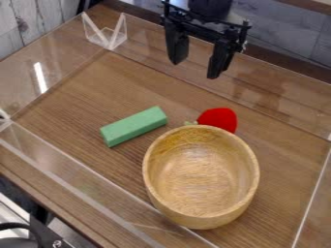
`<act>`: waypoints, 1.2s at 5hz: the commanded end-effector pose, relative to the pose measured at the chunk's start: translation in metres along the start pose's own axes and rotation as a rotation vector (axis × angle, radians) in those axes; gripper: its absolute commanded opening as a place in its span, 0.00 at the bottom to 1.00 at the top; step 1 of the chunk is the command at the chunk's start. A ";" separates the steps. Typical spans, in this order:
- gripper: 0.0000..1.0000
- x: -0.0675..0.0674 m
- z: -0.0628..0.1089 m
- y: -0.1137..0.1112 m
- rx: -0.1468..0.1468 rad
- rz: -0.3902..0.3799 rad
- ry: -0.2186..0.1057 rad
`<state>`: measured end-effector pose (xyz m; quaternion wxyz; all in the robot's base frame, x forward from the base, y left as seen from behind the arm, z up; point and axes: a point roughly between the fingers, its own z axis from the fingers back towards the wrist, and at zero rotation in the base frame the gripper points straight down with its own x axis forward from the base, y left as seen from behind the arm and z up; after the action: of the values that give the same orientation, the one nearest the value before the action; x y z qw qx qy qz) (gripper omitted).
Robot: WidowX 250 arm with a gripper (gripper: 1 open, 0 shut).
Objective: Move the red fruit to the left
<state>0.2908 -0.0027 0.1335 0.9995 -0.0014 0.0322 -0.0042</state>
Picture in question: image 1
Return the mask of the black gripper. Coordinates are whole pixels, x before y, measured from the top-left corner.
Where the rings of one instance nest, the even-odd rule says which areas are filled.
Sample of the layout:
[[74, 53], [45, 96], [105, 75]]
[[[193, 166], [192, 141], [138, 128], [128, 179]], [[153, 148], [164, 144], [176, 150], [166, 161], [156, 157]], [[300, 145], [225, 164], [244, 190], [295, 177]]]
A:
[[231, 10], [232, 0], [187, 0], [180, 7], [174, 0], [161, 0], [166, 53], [177, 65], [188, 56], [188, 35], [215, 42], [209, 57], [207, 78], [215, 79], [228, 69], [235, 52], [247, 44], [249, 21]]

